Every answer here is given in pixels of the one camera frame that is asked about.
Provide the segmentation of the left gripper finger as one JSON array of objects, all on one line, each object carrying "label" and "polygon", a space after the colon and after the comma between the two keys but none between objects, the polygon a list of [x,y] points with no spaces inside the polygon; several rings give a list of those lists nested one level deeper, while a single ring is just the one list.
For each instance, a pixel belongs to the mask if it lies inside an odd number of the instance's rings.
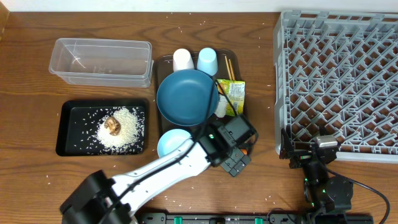
[{"label": "left gripper finger", "polygon": [[231,168],[228,172],[230,176],[237,177],[251,162],[251,158],[249,156],[244,155],[240,160],[235,161],[230,159],[229,167]]},{"label": "left gripper finger", "polygon": [[227,173],[239,173],[244,169],[244,166],[246,165],[243,162],[245,156],[246,155],[240,149],[233,149],[227,160],[225,160],[221,164],[221,167]]}]

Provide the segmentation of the light blue bowl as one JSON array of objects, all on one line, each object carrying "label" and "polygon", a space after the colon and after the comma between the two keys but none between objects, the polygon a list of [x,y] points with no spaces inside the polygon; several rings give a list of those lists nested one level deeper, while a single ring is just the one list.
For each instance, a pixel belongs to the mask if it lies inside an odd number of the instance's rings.
[{"label": "light blue bowl", "polygon": [[158,142],[157,153],[163,157],[179,147],[185,140],[189,139],[191,134],[184,129],[171,129],[164,133]]}]

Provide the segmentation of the dark blue plate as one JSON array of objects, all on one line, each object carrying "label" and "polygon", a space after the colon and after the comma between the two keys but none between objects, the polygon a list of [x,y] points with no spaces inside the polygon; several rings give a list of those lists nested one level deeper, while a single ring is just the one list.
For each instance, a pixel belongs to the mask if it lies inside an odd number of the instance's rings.
[{"label": "dark blue plate", "polygon": [[168,121],[194,126],[209,118],[218,106],[215,83],[198,70],[180,70],[167,76],[157,91],[157,107]]}]

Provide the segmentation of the white rice pile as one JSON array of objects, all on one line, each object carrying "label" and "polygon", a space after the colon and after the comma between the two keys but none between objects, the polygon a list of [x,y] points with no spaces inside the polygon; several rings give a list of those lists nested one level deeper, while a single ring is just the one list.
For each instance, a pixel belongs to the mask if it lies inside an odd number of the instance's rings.
[{"label": "white rice pile", "polygon": [[[144,149],[145,108],[142,106],[112,106],[85,108],[83,117],[73,122],[80,125],[74,133],[72,149],[83,155],[139,154]],[[104,128],[105,120],[114,116],[121,124],[117,136]]]}]

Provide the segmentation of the brown food scrap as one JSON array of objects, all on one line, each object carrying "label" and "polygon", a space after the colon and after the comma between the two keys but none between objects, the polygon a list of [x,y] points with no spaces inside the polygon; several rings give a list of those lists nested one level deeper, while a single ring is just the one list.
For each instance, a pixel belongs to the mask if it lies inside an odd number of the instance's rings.
[{"label": "brown food scrap", "polygon": [[108,130],[110,135],[117,136],[120,133],[121,124],[114,116],[110,116],[105,120],[104,128]]}]

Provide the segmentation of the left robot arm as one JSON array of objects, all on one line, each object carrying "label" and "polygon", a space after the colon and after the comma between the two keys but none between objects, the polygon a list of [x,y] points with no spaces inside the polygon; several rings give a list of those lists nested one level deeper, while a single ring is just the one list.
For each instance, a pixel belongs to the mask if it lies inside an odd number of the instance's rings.
[{"label": "left robot arm", "polygon": [[242,121],[213,123],[173,151],[125,174],[90,174],[60,206],[63,223],[134,223],[135,213],[174,184],[219,166],[257,131]]}]

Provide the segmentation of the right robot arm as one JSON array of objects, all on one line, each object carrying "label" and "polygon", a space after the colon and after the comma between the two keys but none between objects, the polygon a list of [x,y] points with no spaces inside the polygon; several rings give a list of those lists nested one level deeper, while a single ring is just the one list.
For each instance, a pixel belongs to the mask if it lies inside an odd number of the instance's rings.
[{"label": "right robot arm", "polygon": [[321,135],[308,149],[294,149],[286,130],[281,130],[279,158],[288,159],[291,169],[304,173],[304,196],[311,209],[295,223],[347,223],[345,212],[351,209],[353,184],[343,177],[330,177],[326,165],[336,159],[339,142],[321,128]]}]

